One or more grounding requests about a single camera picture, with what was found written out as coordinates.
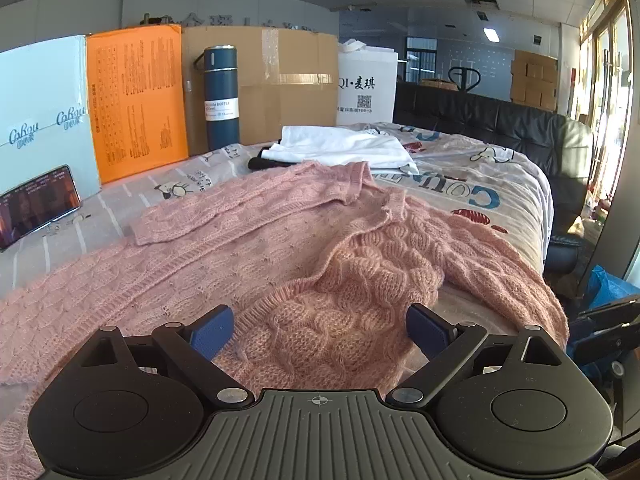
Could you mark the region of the pink knitted sweater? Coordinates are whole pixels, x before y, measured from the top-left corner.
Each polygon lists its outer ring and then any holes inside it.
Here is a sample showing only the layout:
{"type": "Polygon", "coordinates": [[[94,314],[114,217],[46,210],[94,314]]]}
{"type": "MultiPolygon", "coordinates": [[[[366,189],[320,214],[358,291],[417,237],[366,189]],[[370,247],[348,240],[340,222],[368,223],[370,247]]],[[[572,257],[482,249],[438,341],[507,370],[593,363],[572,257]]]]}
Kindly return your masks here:
{"type": "Polygon", "coordinates": [[[3,298],[1,380],[30,390],[1,426],[2,477],[41,474],[28,413],[101,326],[140,335],[228,304],[217,364],[246,388],[387,392],[411,349],[408,307],[447,282],[566,344],[559,301],[507,240],[377,185],[363,162],[259,171],[149,208],[123,240],[3,298]]]}

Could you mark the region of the cartoon print bed sheet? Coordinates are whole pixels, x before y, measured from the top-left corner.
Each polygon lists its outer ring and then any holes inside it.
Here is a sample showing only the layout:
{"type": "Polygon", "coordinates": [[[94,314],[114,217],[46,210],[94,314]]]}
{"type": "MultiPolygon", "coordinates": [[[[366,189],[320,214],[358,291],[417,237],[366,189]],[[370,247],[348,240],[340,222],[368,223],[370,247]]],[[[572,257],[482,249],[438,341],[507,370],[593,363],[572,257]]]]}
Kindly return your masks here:
{"type": "MultiPolygon", "coordinates": [[[[540,270],[553,219],[550,183],[522,154],[437,131],[380,125],[410,151],[419,173],[373,171],[368,190],[405,190],[448,214],[462,214],[507,240],[540,270]]],[[[250,300],[318,268],[346,228],[339,216],[309,222],[290,214],[273,230],[181,263],[210,214],[253,186],[296,198],[279,171],[250,171],[254,146],[234,144],[107,185],[77,214],[29,234],[1,257],[1,380],[33,385],[100,324],[127,332],[187,318],[214,302],[250,300]]]]}

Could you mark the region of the black leather sofa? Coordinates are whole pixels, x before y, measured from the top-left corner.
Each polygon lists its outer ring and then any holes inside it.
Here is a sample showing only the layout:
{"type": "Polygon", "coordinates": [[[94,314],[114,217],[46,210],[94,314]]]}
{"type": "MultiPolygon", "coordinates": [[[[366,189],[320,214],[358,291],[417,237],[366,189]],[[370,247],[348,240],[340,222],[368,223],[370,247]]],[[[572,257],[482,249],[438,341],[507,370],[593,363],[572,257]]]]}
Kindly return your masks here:
{"type": "Polygon", "coordinates": [[[587,126],[535,107],[408,82],[396,87],[394,122],[463,134],[527,156],[551,186],[554,219],[546,271],[574,271],[584,242],[570,227],[585,205],[593,153],[587,126]]]}

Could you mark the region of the black sock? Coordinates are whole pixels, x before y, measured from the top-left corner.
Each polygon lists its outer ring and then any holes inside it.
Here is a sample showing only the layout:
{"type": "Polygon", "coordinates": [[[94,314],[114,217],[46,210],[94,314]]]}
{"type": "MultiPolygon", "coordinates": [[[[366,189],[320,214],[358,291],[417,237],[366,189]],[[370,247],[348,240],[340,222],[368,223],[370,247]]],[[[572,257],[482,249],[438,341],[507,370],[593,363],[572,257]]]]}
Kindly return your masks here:
{"type": "Polygon", "coordinates": [[[252,157],[247,164],[250,171],[262,171],[272,168],[286,168],[294,166],[294,162],[278,162],[277,160],[271,160],[262,156],[266,148],[262,148],[258,154],[252,157]]]}

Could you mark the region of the smartphone with lit screen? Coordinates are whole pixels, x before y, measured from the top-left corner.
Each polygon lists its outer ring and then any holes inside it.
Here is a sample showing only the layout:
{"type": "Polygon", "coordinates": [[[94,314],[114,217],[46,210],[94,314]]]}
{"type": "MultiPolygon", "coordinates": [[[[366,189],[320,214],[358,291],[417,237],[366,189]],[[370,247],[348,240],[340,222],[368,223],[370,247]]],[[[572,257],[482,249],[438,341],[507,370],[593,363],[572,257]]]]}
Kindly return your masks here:
{"type": "Polygon", "coordinates": [[[81,198],[70,167],[59,166],[1,195],[1,250],[72,212],[81,198]]]}

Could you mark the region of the white t-shirt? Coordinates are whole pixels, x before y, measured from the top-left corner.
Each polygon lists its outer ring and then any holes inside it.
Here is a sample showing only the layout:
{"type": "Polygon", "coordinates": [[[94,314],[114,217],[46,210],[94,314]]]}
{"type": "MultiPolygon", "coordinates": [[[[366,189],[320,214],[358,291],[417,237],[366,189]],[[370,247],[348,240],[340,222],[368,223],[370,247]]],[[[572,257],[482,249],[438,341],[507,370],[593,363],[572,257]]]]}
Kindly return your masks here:
{"type": "Polygon", "coordinates": [[[262,152],[272,162],[320,162],[326,166],[342,166],[366,162],[372,171],[418,174],[409,152],[394,136],[375,129],[318,126],[284,126],[281,139],[262,152]]]}

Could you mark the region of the dark teal thermos bottle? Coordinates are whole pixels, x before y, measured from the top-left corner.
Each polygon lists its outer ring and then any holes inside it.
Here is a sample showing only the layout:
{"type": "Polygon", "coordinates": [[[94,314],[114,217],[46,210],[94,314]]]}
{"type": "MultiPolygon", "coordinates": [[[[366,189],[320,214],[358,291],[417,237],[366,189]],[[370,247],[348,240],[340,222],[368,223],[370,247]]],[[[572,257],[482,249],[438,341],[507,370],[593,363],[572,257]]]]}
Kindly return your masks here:
{"type": "Polygon", "coordinates": [[[207,47],[193,62],[204,82],[204,115],[208,148],[240,142],[238,51],[232,44],[207,47]]]}

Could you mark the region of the stacked cardboard boxes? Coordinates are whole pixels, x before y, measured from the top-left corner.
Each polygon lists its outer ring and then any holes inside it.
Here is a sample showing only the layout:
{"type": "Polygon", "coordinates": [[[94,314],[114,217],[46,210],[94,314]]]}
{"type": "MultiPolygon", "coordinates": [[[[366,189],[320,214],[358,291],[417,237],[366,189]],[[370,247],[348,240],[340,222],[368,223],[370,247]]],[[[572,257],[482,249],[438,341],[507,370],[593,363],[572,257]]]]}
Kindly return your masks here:
{"type": "Polygon", "coordinates": [[[511,75],[510,98],[513,103],[556,111],[559,75],[555,58],[515,50],[511,75]]]}

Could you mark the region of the light blue box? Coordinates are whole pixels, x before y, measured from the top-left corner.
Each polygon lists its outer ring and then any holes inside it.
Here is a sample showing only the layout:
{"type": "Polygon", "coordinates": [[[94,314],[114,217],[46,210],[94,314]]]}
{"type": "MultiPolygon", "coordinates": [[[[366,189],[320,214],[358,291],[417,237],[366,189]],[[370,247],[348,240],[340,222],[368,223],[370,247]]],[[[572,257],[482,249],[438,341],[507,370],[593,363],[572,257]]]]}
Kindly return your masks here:
{"type": "Polygon", "coordinates": [[[4,51],[0,63],[1,191],[66,165],[83,200],[99,193],[86,37],[4,51]]]}

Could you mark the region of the orange box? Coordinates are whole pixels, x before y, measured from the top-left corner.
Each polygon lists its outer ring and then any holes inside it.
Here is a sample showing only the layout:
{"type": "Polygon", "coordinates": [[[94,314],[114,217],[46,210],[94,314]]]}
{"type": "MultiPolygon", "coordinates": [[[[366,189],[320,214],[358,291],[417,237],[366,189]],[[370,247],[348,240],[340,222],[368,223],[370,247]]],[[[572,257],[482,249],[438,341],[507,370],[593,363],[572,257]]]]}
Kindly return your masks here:
{"type": "Polygon", "coordinates": [[[175,24],[87,38],[89,116],[103,184],[189,157],[181,40],[175,24]]]}

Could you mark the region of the white paper bag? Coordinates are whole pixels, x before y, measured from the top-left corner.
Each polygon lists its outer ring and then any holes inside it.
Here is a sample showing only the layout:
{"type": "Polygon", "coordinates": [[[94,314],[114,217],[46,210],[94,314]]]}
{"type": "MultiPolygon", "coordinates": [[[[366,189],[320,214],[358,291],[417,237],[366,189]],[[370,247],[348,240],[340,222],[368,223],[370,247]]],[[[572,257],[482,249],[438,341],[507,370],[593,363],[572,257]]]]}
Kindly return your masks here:
{"type": "Polygon", "coordinates": [[[398,53],[349,39],[338,45],[337,125],[392,122],[398,53]]]}

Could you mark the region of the brown cardboard box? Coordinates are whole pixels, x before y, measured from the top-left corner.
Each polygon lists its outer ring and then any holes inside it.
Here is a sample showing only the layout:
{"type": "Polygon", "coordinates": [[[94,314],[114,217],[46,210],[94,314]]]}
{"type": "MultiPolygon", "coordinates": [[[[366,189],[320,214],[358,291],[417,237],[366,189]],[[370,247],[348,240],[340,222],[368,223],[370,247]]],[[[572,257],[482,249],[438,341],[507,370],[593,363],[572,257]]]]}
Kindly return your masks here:
{"type": "Polygon", "coordinates": [[[210,150],[204,106],[208,47],[238,54],[240,140],[278,140],[284,126],[336,124],[337,38],[323,32],[256,26],[200,26],[182,31],[182,76],[189,153],[210,150]]]}

